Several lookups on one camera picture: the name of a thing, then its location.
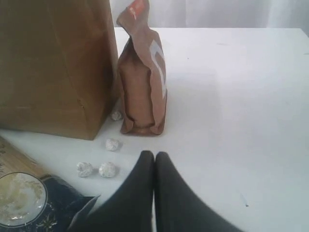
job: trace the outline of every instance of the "white crumpled ball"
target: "white crumpled ball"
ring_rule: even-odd
[[[93,173],[93,167],[90,163],[78,163],[77,174],[81,178],[89,177]]]
[[[111,118],[114,121],[119,121],[123,118],[123,116],[122,116],[122,113],[119,110],[116,110],[111,114]]]
[[[108,151],[115,151],[118,149],[120,145],[119,140],[116,139],[108,139],[106,140],[105,147]]]
[[[98,173],[104,178],[112,178],[116,176],[116,172],[117,168],[112,162],[103,163],[98,169]]]

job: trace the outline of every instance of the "red label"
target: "red label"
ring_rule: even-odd
[[[129,11],[130,11],[130,14],[136,20],[139,17],[139,15],[143,12],[144,8],[145,8],[145,5],[144,5],[144,1],[143,0],[135,0],[129,6]]]

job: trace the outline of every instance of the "brown paper bag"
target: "brown paper bag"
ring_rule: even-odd
[[[116,62],[108,0],[0,1],[0,128],[93,139]]]
[[[136,0],[117,20],[130,35],[118,63],[122,133],[161,134],[164,129],[166,67],[160,37],[148,27],[148,13],[149,1]]]

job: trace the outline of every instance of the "white curtain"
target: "white curtain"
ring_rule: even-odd
[[[110,0],[115,19],[133,0]],[[150,0],[151,27],[301,28],[309,35],[309,0]]]

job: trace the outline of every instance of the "white label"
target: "white label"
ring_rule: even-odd
[[[161,47],[158,45],[158,43],[153,40],[153,42],[150,45],[150,53],[151,53],[151,59],[153,60],[153,62],[155,63],[156,67],[158,68],[159,72],[160,72],[160,76],[161,76],[161,84],[162,84],[162,98],[165,98],[166,95],[166,81],[164,80],[164,74],[163,71],[160,67],[160,65],[158,64],[158,61],[156,60],[155,56],[156,54],[159,54],[163,60],[164,59],[164,54],[163,51],[161,49]]]
[[[43,183],[28,174],[12,173],[0,178],[0,224],[24,226],[39,217],[47,193]]]

